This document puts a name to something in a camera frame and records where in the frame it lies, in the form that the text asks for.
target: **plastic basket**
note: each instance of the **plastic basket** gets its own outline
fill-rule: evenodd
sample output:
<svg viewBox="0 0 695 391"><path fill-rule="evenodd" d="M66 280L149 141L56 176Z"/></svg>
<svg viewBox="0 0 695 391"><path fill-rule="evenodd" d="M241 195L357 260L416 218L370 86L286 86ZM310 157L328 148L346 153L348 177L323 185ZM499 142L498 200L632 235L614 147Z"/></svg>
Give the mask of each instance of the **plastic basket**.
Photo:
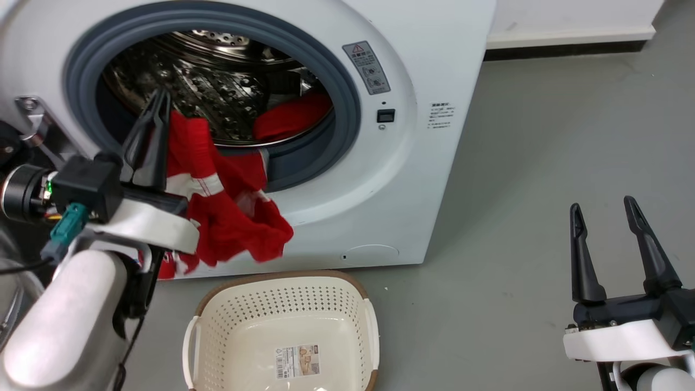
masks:
<svg viewBox="0 0 695 391"><path fill-rule="evenodd" d="M337 271L224 284L203 298L183 339L183 376L196 391L366 391L378 367L374 308Z"/></svg>

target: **floor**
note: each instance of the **floor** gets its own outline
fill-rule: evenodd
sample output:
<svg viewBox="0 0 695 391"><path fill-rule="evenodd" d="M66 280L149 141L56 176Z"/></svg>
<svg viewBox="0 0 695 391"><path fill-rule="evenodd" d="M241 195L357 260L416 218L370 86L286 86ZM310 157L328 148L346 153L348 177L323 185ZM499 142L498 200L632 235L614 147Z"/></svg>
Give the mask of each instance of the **floor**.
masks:
<svg viewBox="0 0 695 391"><path fill-rule="evenodd" d="M350 272L379 318L377 390L599 390L562 346L573 202L609 296L642 292L626 194L695 287L695 3L655 25L641 53L483 65L427 260ZM125 390L185 390L183 331L220 283L158 286Z"/></svg>

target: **white baseboard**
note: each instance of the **white baseboard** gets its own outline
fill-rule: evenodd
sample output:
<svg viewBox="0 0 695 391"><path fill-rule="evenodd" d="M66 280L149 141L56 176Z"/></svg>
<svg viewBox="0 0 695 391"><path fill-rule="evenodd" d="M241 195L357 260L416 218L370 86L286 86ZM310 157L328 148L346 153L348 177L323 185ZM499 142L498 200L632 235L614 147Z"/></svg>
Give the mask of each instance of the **white baseboard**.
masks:
<svg viewBox="0 0 695 391"><path fill-rule="evenodd" d="M576 45L582 43L626 42L650 40L656 30L647 26L621 31L562 31L554 33L492 33L487 37L487 49Z"/></svg>

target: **gray warning sticker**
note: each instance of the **gray warning sticker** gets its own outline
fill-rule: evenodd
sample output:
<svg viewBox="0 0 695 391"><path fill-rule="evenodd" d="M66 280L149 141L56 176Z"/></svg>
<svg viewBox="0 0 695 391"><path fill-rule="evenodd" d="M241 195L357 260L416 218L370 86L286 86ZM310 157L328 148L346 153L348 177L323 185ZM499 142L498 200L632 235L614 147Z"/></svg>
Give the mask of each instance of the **gray warning sticker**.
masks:
<svg viewBox="0 0 695 391"><path fill-rule="evenodd" d="M430 117L427 119L428 129L445 129L451 127L456 108L449 102L430 103Z"/></svg>
<svg viewBox="0 0 695 391"><path fill-rule="evenodd" d="M362 76L369 95L387 93L391 90L382 65L367 41L343 45L343 50Z"/></svg>

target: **barcode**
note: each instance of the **barcode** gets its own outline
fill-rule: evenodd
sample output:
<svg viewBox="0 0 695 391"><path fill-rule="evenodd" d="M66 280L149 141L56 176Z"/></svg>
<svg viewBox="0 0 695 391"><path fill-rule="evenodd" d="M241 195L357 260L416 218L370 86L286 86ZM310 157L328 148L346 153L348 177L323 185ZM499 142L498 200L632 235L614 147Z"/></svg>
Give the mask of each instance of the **barcode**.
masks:
<svg viewBox="0 0 695 391"><path fill-rule="evenodd" d="M286 378L287 377L283 371L284 366L282 364L283 364L282 357L281 356L276 357L275 358L275 378Z"/></svg>

